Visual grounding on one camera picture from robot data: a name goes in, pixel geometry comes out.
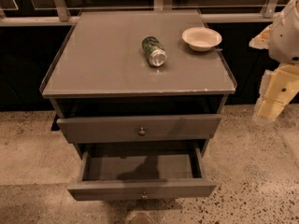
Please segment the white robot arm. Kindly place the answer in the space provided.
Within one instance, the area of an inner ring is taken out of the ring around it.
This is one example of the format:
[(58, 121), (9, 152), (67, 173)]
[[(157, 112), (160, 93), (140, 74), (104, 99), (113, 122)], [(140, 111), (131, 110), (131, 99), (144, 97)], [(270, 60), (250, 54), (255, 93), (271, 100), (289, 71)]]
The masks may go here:
[(264, 71), (254, 106), (252, 119), (265, 125), (274, 122), (299, 92), (299, 0), (290, 0), (249, 46), (267, 49), (269, 57), (279, 62), (274, 71)]

